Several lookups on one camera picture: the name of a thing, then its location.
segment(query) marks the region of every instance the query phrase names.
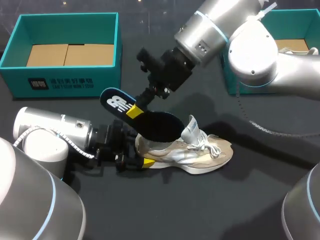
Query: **shoe sole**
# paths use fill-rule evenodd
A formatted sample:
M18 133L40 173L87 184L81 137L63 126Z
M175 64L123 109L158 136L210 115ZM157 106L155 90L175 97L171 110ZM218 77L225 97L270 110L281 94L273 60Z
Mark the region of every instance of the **shoe sole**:
M226 165L230 160L231 160L231 158L229 158L223 164L208 167L208 168L194 168L194 167L190 167L190 166L186 166L186 165L178 165L176 163L163 163L163 162L155 162L149 168L150 169L165 169L165 168L169 168L169 167L177 167L177 168L185 170L189 174L198 175L198 174L206 174L206 173L212 172L214 170L217 170L217 169L223 167L224 165Z

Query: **shoelace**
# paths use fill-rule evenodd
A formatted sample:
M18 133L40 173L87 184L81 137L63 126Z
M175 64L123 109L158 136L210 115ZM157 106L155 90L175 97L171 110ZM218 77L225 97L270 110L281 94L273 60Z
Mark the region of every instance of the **shoelace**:
M217 158L221 153L221 149L218 146L210 144L210 142L208 141L208 135L205 134L204 131L201 131L201 141L199 141L198 144L190 144L187 149L201 151L208 149L213 159Z

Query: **new balance logo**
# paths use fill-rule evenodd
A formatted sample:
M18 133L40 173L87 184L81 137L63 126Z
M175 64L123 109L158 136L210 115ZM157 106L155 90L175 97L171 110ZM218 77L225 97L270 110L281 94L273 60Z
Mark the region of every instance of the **new balance logo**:
M127 103L119 96L113 96L112 98L108 99L106 103L117 109L120 113L126 112L132 108L132 104Z

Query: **shoe insole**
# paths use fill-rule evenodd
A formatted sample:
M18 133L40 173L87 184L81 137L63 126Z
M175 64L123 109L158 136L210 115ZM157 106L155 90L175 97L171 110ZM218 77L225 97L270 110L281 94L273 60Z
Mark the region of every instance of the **shoe insole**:
M114 116L153 142L173 142L181 137L185 129L182 121L168 112L145 111L135 118L129 117L127 112L135 105L136 100L118 88L104 90L100 103Z

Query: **screw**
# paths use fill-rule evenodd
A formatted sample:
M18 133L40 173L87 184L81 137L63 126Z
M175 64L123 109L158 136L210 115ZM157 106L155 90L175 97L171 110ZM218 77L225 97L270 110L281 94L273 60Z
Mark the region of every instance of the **screw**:
M82 129L84 127L84 125L81 122L78 122L76 124L76 127Z

